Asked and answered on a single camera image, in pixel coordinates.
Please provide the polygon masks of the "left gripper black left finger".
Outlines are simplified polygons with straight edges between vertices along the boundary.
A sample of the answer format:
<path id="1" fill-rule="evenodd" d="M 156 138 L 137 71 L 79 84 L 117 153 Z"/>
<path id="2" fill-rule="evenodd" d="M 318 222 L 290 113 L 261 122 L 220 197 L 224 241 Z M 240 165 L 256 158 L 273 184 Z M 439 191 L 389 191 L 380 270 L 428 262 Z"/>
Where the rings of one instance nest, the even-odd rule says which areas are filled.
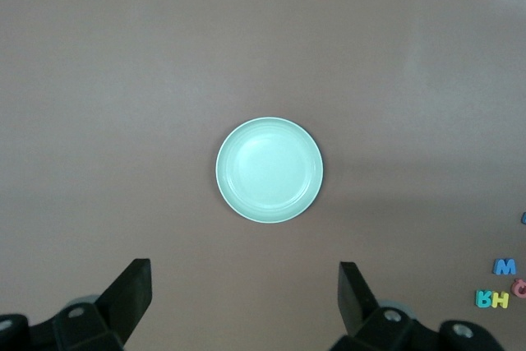
<path id="1" fill-rule="evenodd" d="M 123 350 L 153 297 L 151 262 L 135 259 L 93 303 L 75 303 L 53 319 L 59 350 Z"/>

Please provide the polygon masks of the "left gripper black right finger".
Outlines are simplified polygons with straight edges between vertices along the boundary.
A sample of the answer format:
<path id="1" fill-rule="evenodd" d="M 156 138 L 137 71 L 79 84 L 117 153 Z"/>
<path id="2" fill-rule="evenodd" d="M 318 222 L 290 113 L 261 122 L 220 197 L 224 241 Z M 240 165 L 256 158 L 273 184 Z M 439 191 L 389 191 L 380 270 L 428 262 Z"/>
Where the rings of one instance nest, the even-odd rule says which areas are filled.
<path id="1" fill-rule="evenodd" d="M 332 350 L 439 350 L 439 335 L 407 307 L 378 301 L 353 262 L 339 264 L 338 307 L 346 334 Z"/>

